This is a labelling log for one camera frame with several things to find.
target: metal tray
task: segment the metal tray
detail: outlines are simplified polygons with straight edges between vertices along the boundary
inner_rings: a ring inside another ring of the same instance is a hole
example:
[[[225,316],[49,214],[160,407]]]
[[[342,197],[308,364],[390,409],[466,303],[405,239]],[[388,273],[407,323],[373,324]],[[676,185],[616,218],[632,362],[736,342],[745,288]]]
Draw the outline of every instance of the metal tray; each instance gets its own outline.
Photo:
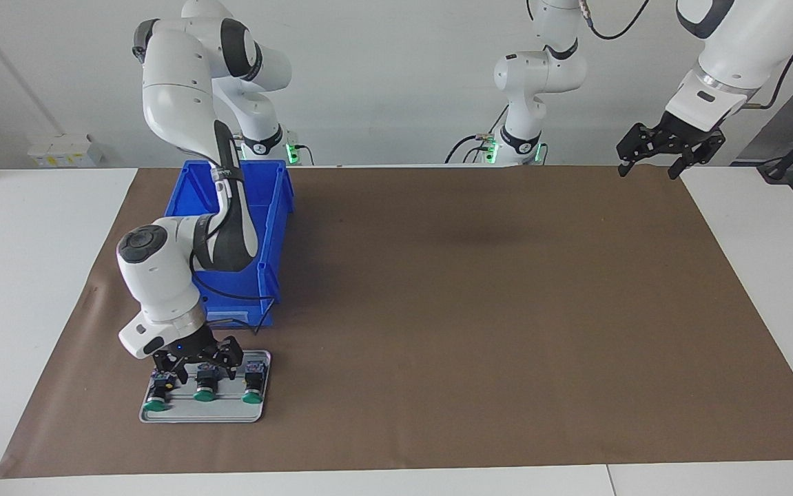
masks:
[[[219,389],[216,399],[211,402],[198,402],[194,399],[194,392],[197,390],[197,382],[194,376],[197,373],[197,365],[185,365],[188,371],[188,383],[178,385],[169,393],[169,408],[165,411],[145,411],[142,404],[145,403],[145,396],[142,396],[140,407],[138,408],[138,419],[147,424],[250,424],[257,422],[261,418],[261,413],[265,407],[267,399],[267,383],[271,377],[271,354],[267,351],[251,349],[244,350],[243,363],[238,368],[235,380],[227,377],[219,381]],[[267,365],[267,374],[262,390],[262,402],[257,405],[243,402],[245,384],[243,376],[246,364],[251,361],[262,360]],[[147,393],[151,381],[148,381],[144,393]]]

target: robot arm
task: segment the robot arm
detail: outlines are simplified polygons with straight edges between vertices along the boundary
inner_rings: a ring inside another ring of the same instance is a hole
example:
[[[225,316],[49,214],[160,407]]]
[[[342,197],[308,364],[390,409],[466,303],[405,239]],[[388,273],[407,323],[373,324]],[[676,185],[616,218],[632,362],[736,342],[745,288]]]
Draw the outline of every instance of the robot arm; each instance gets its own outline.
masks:
[[[258,237],[233,134],[216,118],[213,97],[235,110],[245,135],[262,141],[278,130],[282,135],[273,105],[254,92],[286,87],[291,67],[216,0],[189,0],[182,19],[142,23],[134,41],[143,65],[145,121],[164,141],[209,161],[219,211],[160,219],[123,237],[119,267],[141,311],[120,341],[134,357],[153,355],[158,370],[180,379],[184,364],[200,362],[232,376],[243,352],[232,337],[214,339],[192,272],[243,270],[258,253]]]
[[[537,0],[534,29],[544,50],[500,59],[497,88],[509,98],[506,124],[496,131],[497,163],[526,163],[540,142],[546,104],[538,95],[573,91],[586,79],[586,57],[578,53],[578,0]]]
[[[678,154],[669,169],[708,163],[724,144],[720,126],[767,83],[793,53],[793,2],[784,0],[677,0],[683,27],[705,50],[666,105],[660,123],[642,123],[617,145],[625,176],[638,161]]]

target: brown paper sheet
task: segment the brown paper sheet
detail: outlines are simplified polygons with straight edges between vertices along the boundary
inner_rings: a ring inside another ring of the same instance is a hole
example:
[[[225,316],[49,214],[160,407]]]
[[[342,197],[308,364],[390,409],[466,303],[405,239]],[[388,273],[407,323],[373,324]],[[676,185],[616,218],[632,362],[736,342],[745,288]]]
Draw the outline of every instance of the brown paper sheet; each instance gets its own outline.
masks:
[[[141,424],[115,244],[176,173],[136,176],[0,477],[793,459],[793,373],[651,167],[294,170],[276,326],[238,335],[264,418]]]

